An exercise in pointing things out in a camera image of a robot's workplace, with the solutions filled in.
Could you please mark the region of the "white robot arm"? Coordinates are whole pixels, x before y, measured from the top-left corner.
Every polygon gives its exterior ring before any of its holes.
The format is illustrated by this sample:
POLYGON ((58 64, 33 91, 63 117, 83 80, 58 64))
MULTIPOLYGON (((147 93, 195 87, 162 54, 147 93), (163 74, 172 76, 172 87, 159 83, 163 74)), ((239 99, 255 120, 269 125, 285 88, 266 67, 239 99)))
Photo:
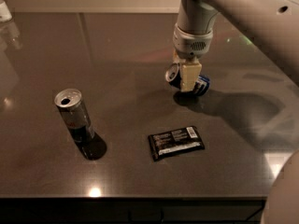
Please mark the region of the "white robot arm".
MULTIPOLYGON (((218 10, 294 83, 299 77, 298 0, 198 0, 218 10)), ((278 173, 261 224, 299 224, 299 150, 278 173)))

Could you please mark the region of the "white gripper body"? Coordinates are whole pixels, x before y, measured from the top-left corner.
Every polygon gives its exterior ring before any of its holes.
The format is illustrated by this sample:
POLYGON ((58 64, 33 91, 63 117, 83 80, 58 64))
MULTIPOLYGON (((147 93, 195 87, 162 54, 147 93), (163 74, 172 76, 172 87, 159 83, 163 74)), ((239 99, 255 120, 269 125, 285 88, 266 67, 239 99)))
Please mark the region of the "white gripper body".
POLYGON ((188 34, 175 25, 173 34, 174 48, 181 59, 200 58, 209 51, 213 31, 204 35, 188 34))

